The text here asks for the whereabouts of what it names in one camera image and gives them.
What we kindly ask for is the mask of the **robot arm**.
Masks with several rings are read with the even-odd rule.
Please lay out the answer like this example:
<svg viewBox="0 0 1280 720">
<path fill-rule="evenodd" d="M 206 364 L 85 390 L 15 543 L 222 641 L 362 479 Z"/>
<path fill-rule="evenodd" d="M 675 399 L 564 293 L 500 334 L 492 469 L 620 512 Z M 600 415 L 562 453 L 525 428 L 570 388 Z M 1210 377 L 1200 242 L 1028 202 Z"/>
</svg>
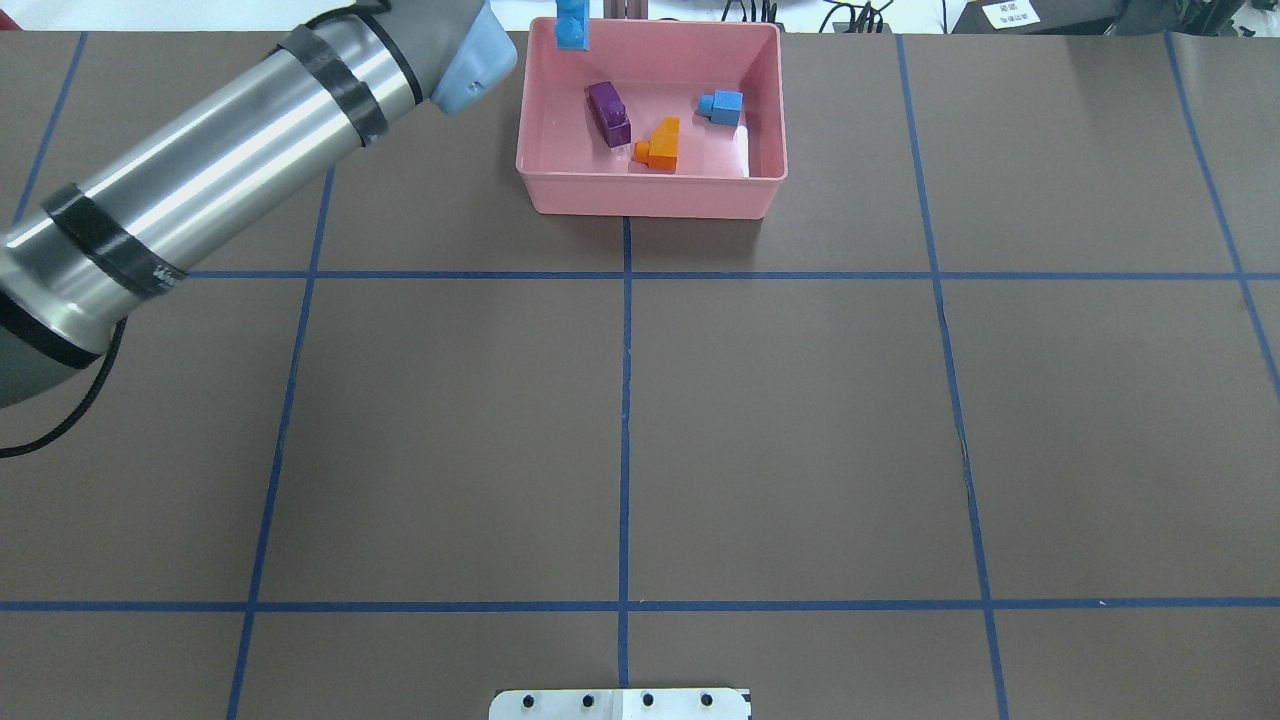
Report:
<svg viewBox="0 0 1280 720">
<path fill-rule="evenodd" d="M 106 356 L 116 324 L 425 102 L 470 108 L 518 54 L 488 1 L 353 1 L 3 236 L 3 405 Z"/>
</svg>

